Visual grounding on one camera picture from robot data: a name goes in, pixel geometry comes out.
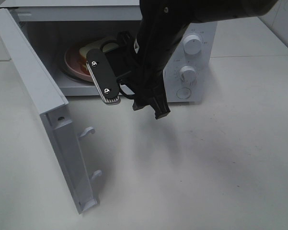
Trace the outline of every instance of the white table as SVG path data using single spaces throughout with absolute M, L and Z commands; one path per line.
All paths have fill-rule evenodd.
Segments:
M 71 98 L 101 203 L 78 215 L 20 77 L 0 62 L 0 229 L 288 230 L 288 56 L 213 58 L 201 105 L 154 120 Z
M 288 55 L 288 48 L 259 18 L 218 23 L 212 57 Z

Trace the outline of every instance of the white knob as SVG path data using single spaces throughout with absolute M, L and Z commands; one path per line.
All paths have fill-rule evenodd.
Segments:
M 187 54 L 195 55 L 201 51 L 202 48 L 202 38 L 197 34 L 190 34 L 183 40 L 184 51 Z
M 181 80 L 185 83 L 192 83 L 197 79 L 197 71 L 192 66 L 184 66 L 179 71 Z

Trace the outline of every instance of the white microwave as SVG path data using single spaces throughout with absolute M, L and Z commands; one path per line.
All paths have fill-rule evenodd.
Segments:
M 135 34 L 138 0 L 6 0 L 0 5 L 0 36 L 41 117 L 79 213 L 97 204 L 66 96 L 99 95 L 92 82 L 67 74 L 60 66 L 71 44 Z M 163 71 L 168 102 L 199 103 L 217 23 L 190 24 Z

